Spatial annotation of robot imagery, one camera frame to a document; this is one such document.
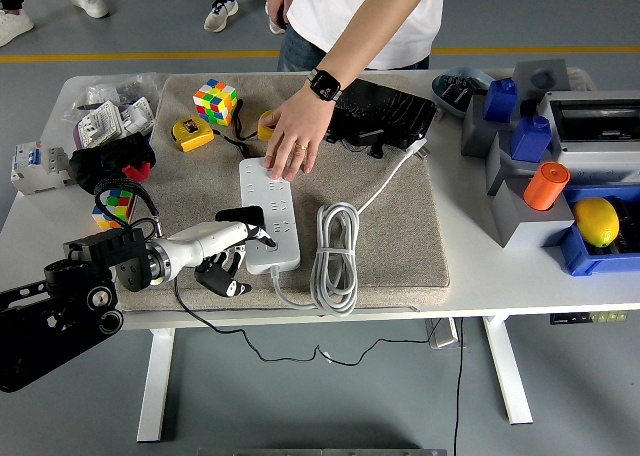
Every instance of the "orange cylinder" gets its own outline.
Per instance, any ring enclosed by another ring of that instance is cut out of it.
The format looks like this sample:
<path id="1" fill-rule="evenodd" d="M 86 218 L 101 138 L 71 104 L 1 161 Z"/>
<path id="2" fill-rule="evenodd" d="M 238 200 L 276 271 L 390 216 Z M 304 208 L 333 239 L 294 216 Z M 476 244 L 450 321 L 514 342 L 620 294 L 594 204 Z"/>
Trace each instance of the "orange cylinder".
<path id="1" fill-rule="evenodd" d="M 546 211 L 569 182 L 569 170 L 562 164 L 541 164 L 524 191 L 524 201 L 533 209 Z"/>

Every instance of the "white table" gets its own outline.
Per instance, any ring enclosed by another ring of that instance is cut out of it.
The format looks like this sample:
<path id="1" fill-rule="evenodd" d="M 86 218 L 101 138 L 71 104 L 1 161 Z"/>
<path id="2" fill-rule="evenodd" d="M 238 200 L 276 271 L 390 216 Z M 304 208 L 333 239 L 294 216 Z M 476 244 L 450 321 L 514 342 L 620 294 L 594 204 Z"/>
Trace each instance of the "white table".
<path id="1" fill-rule="evenodd" d="M 431 81 L 441 71 L 412 73 L 410 91 L 431 98 Z M 508 75 L 506 70 L 488 73 L 499 78 Z M 61 146 L 68 154 L 73 152 L 73 125 L 60 117 L 94 80 L 76 77 L 65 83 L 43 132 L 43 142 Z M 450 295 L 444 304 L 417 310 L 359 310 L 340 320 L 313 311 L 288 310 L 267 314 L 202 312 L 200 316 L 219 326 L 481 316 L 509 421 L 532 422 L 505 320 L 511 315 L 639 309 L 640 273 L 575 278 L 564 271 L 557 247 L 503 249 L 496 242 L 490 198 L 485 192 L 484 160 L 460 156 L 460 129 L 460 120 L 445 115 L 433 122 L 427 135 L 429 171 L 451 278 Z M 92 208 L 93 198 L 79 187 L 28 197 L 18 193 L 0 233 L 0 290 L 41 280 L 42 268 L 63 256 L 64 242 L 95 233 L 91 220 L 78 217 Z M 125 329 L 154 332 L 138 441 L 160 439 L 174 329 L 199 325 L 183 312 L 125 314 Z"/>

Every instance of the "yellow floor line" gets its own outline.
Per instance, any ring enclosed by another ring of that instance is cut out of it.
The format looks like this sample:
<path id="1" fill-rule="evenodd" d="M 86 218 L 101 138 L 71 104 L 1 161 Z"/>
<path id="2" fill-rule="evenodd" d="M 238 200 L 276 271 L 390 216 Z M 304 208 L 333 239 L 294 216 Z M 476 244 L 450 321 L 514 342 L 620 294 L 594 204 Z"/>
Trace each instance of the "yellow floor line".
<path id="1" fill-rule="evenodd" d="M 614 54 L 640 53 L 640 46 L 514 46 L 501 48 L 434 48 L 436 56 L 475 56 L 496 54 Z M 278 50 L 263 51 L 190 51 L 96 54 L 27 54 L 0 56 L 0 63 L 65 63 L 83 61 L 130 61 L 153 59 L 238 59 L 277 58 Z"/>
<path id="2" fill-rule="evenodd" d="M 96 54 L 29 54 L 0 56 L 0 63 L 66 63 L 78 61 L 127 61 L 145 59 L 237 59 L 277 58 L 277 49 L 264 51 L 190 51 L 153 53 L 96 53 Z"/>
<path id="3" fill-rule="evenodd" d="M 513 46 L 502 48 L 433 48 L 438 56 L 483 54 L 640 53 L 640 46 Z"/>

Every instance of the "white sneaker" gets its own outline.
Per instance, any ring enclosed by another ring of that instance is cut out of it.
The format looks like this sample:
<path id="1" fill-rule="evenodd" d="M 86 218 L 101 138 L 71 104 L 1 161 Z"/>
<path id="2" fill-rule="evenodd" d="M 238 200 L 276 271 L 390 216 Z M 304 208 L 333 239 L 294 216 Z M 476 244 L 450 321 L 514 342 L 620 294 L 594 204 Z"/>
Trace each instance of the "white sneaker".
<path id="1" fill-rule="evenodd" d="M 92 18 L 102 18 L 109 14 L 107 5 L 102 0 L 71 0 L 71 2 L 84 9 Z"/>
<path id="2" fill-rule="evenodd" d="M 264 3 L 264 12 L 269 16 L 269 3 Z M 269 29 L 273 34 L 284 34 L 284 29 L 271 21 L 271 18 L 269 18 Z"/>
<path id="3" fill-rule="evenodd" d="M 33 28 L 33 21 L 24 10 L 21 9 L 20 14 L 11 14 L 0 9 L 0 47 L 31 28 Z"/>
<path id="4" fill-rule="evenodd" d="M 227 18 L 238 12 L 237 1 L 215 0 L 211 12 L 204 20 L 204 29 L 211 33 L 219 33 L 227 27 Z"/>

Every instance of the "smartwatch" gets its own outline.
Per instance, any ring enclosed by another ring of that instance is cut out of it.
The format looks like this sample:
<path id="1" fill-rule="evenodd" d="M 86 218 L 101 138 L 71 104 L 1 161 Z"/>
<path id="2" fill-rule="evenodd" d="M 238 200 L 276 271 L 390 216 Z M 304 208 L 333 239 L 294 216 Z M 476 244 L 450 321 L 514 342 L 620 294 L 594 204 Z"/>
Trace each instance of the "smartwatch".
<path id="1" fill-rule="evenodd" d="M 311 82 L 311 91 L 323 101 L 337 101 L 342 95 L 340 82 L 322 69 L 314 69 L 307 79 Z"/>

